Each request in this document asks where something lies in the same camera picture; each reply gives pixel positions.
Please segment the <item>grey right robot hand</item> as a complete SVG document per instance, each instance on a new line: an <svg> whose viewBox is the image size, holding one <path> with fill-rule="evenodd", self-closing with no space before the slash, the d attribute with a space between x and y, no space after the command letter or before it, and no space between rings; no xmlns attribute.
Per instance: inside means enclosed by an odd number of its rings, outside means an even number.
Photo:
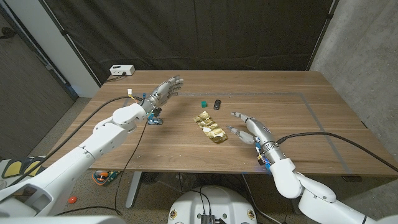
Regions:
<svg viewBox="0 0 398 224"><path fill-rule="evenodd" d="M237 135L238 138L242 140L242 142L246 144L254 144L255 137L258 137L260 139L259 144L261 147L267 142L274 142L274 137L272 136L272 133L264 124L262 124L256 118L247 116L239 112L231 112L231 114L241 119L249 131L249 133L246 133L232 126L227 126L227 129L230 130L233 134Z"/></svg>

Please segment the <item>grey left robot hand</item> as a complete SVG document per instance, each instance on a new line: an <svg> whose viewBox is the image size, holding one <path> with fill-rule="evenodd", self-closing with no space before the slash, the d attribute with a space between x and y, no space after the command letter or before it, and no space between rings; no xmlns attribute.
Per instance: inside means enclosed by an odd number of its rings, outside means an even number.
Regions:
<svg viewBox="0 0 398 224"><path fill-rule="evenodd" d="M163 106L172 97L177 96L183 86L183 79L179 75L169 78L161 83L154 91L142 101L141 106L148 113Z"/></svg>

